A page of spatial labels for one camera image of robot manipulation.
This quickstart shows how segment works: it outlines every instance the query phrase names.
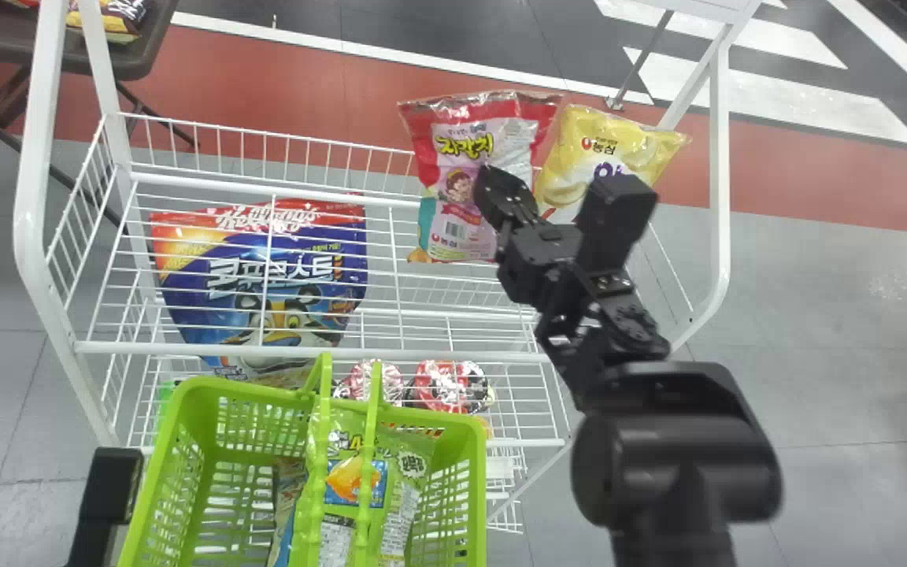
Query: black robotic arm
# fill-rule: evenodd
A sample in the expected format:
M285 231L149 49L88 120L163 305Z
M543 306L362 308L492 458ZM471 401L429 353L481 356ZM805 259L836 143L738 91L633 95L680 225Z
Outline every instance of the black robotic arm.
M534 334L584 413L572 493L627 567L735 564L728 523L777 512L775 452L720 364L669 362L624 265L657 195L594 180L573 225L537 214L518 177L482 169L475 204L499 232L499 280L540 313Z

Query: plastic shopping basket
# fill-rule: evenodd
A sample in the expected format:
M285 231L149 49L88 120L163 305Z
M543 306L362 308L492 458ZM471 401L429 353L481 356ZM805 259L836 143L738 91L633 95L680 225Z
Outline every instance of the plastic shopping basket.
M279 456L301 457L314 412L343 408L367 416L364 447L373 451L378 427L436 435L405 550L406 564L485 565L485 431L474 417L395 408L381 402L380 364L373 367L370 401L334 399L331 356L317 359L299 391L195 377L177 385L135 505L118 565L263 566L274 532L271 467ZM313 385L320 383L320 394ZM328 420L314 434L327 441ZM370 467L360 493L368 495ZM316 482L313 473L309 482ZM377 564L366 544L368 498L360 499L350 545L353 567ZM323 509L309 523L320 527ZM316 566L320 530L293 537L291 564Z

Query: snack bag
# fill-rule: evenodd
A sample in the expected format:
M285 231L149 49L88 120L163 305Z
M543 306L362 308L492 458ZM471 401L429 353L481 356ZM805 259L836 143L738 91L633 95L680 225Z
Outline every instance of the snack bag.
M635 175L653 186L688 137L570 104L562 111L558 141L534 184L541 216L572 223L595 177Z
M370 398L370 383L372 382L373 363L380 361L383 367L383 396L384 401L402 406L404 403L405 384L401 371L390 362L378 358L368 358L357 362L349 376L335 381L331 385L332 398L357 399L366 402Z
M496 402L482 367L469 360L424 360L411 387L411 405L433 412L478 413Z
M321 416L310 418L309 431L317 431ZM377 554L376 563L387 567L404 567L405 545L411 524L418 512L418 502L425 489L435 437L422 433L377 428L372 455L367 454L363 439L366 416L362 413L333 409L331 434L327 446L318 444L314 435L306 444L307 471L316 471L327 456L327 474L320 492L306 484L300 495L300 506L310 506L311 498L322 498L324 519L320 523L320 565L350 563L349 551L356 532L359 513L361 469L366 460L372 468L370 506L368 506L368 552ZM316 478L313 472L310 478ZM283 547L287 565L290 551Z
M142 34L142 21L152 10L153 0L100 0L100 15L104 20L104 32L108 42L132 43ZM78 0L68 4L65 25L83 31L83 15L79 12Z
M275 532L271 537L271 550L265 563L267 567L285 567L288 563L296 500L306 484L306 478L306 466L299 457L280 457L272 468Z
M149 222L163 300L184 342L338 346L366 295L361 206L282 198L274 207L154 213ZM277 387L300 387L313 366L281 356L202 359L219 376Z
M496 233L472 200L478 169L494 165L530 187L534 152L561 94L493 91L398 105L424 190L415 262L490 261Z

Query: white metal frame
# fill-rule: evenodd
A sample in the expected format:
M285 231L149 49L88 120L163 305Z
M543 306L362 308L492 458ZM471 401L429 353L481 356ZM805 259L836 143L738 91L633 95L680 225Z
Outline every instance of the white metal frame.
M758 0L745 2L752 7L758 4ZM426 358L468 359L485 365L497 391L496 405L489 412L494 433L489 442L489 525L497 530L521 530L521 493L572 445L566 395L533 340L533 312L505 298L493 265L424 266L404 262L404 252L415 236L413 228L402 228L414 225L402 215L414 215L419 193L414 181L412 187L404 183L411 179L410 152L123 113L118 106L100 6L96 0L80 0L102 119L76 177L76 191L69 195L57 226L46 227L46 215L54 214L46 211L47 164L61 75L65 7L64 2L44 2L40 8L14 207L13 247L23 283L98 441L151 450L159 387L166 381L205 372L198 355L305 358L320 353L320 349L309 347L198 345L180 340L157 291L149 249L153 221L148 213L165 207L194 211L261 200L274 203L277 198L290 197L359 204L366 209L368 276L379 284L368 289L367 298L352 313L342 344L332 349L332 355L340 362L376 356L402 366L403 372ZM710 47L713 55L709 61L699 64L661 122L663 126L676 124L701 89L705 69L709 68L713 77L709 186L715 221L712 248L716 281L709 297L694 311L692 322L671 331L676 348L716 312L730 277L727 107L722 79L728 44L737 29L735 25L724 28L724 35ZM146 147L132 147L126 118L140 121ZM215 140L216 154L202 155L197 147L194 154L179 152L169 132L158 128L161 123L179 123L191 130L195 139L199 139L199 133L208 135L209 140ZM163 139L152 132L169 136L169 151L161 146ZM237 140L238 161L231 153L237 148ZM247 144L252 149L253 143L262 144L260 157L248 158L247 140L252 140ZM274 144L284 144L281 161L269 157ZM312 164L312 154L323 151L327 157L323 168L318 168L316 159ZM202 165L212 158L216 165ZM345 164L343 168L335 166L335 159ZM360 159L365 160L365 166L360 165ZM224 160L230 161L226 169ZM385 162L382 175L381 161ZM281 173L273 175L278 166ZM291 176L291 166L301 175ZM179 189L188 193L177 193ZM125 234L120 229L113 231L105 222L103 207L108 204L119 208L120 229ZM46 233L46 228L53 230ZM649 232L676 278L656 231L651 227ZM641 246L645 256L646 242ZM91 276L94 269L102 267L98 261L106 264L103 272ZM82 305L83 297L94 301ZM691 308L686 295L685 302ZM89 327L76 323L83 319L89 320ZM94 366L98 360L106 364L105 369ZM127 430L122 430L119 422L127 423ZM531 448L555 452L528 472L526 451Z
M712 254L712 286L705 300L692 309L690 318L669 338L674 348L680 348L687 340L701 329L702 325L719 311L723 305L727 289L730 287L731 252L730 252L730 102L728 101L728 58L730 46L740 35L761 0L633 0L662 8L662 18L653 33L649 46L642 51L639 61L632 72L622 82L618 93L609 97L605 103L614 106L620 103L626 90L627 81L638 74L646 60L646 55L653 49L662 36L663 30L674 12L681 12L695 17L723 23L720 32L706 47L698 65L688 76L681 87L677 98L667 107L657 126L666 130L677 127L684 114L691 106L691 101L709 79L709 212L710 242Z

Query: red snack package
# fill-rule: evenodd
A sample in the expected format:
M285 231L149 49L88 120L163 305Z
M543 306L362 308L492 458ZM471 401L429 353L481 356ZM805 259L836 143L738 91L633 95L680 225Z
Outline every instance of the red snack package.
M349 372L349 376L343 378L341 383L335 385L335 390L331 393L335 398L357 399L359 402L366 402L370 398L371 375L373 372L373 363L379 360L372 358L357 362ZM382 362L383 366L383 395L384 401L393 403L394 406L402 406L404 401L404 378L401 377L400 370L390 362Z
M398 105L421 180L418 247L408 261L490 261L496 232L472 200L482 165L531 186L534 157L561 94L492 91Z
M410 398L435 412L478 413L490 408L496 395L474 362L424 360L415 370Z

